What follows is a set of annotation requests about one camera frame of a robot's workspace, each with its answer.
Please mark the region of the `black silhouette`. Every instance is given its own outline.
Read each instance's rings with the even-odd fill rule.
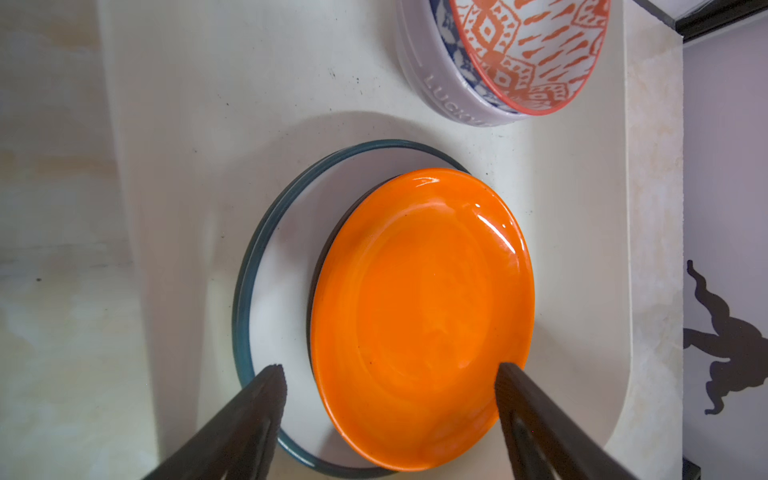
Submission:
[[[688,260],[688,274],[696,280],[694,295],[709,310],[717,335],[683,329],[683,348],[693,345],[712,356],[730,359],[710,365],[712,379],[707,382],[707,395],[714,408],[704,413],[717,415],[725,407],[723,397],[728,392],[761,386],[768,378],[768,339],[751,323],[730,315],[725,300],[707,290],[707,279],[694,270],[692,260]]]

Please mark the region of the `plate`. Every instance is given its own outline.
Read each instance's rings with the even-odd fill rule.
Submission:
[[[365,192],[430,167],[466,172],[441,151],[411,141],[371,141],[337,151],[306,169],[275,199],[243,258],[232,317],[240,383],[247,385],[267,365],[283,365],[288,397],[278,442],[325,475],[373,478],[392,472],[349,447],[320,399],[306,337],[317,260],[339,219]]]
[[[328,249],[314,293],[312,364],[341,436],[414,472],[469,450],[498,420],[500,362],[525,366],[531,261],[504,201],[432,168],[368,195]]]

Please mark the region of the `white plate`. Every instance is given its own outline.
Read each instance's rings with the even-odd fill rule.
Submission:
[[[391,473],[358,455],[330,421],[310,366],[306,320],[310,284],[328,236],[349,207],[385,180],[410,171],[466,171],[434,148],[371,141],[323,158],[272,203],[250,241],[235,289],[232,336],[245,386],[265,366],[285,369],[288,397],[279,442],[303,464],[342,478]]]

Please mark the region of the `stack of bowls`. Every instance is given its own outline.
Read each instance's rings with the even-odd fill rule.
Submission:
[[[556,112],[594,69],[610,0],[398,0],[403,73],[444,117],[476,127]]]

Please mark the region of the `teal rim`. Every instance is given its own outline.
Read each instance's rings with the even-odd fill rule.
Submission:
[[[318,161],[296,177],[277,196],[261,218],[256,231],[253,232],[253,236],[248,243],[248,248],[243,256],[243,263],[240,265],[240,273],[237,276],[232,309],[232,350],[237,377],[240,379],[240,384],[243,387],[248,385],[256,376],[256,373],[253,371],[253,360],[250,356],[249,334],[250,300],[253,295],[253,283],[256,280],[261,257],[264,255],[266,245],[277,228],[277,224],[299,194],[323,172],[357,154],[381,148],[410,148],[423,151],[450,164],[456,170],[466,174],[469,173],[458,161],[450,158],[440,150],[413,141],[393,139],[369,141],[353,147],[343,148]],[[395,473],[392,470],[381,467],[353,468],[326,462],[301,448],[282,429],[280,429],[280,433],[277,436],[277,441],[296,460],[324,475],[331,475],[337,478],[378,478]]]

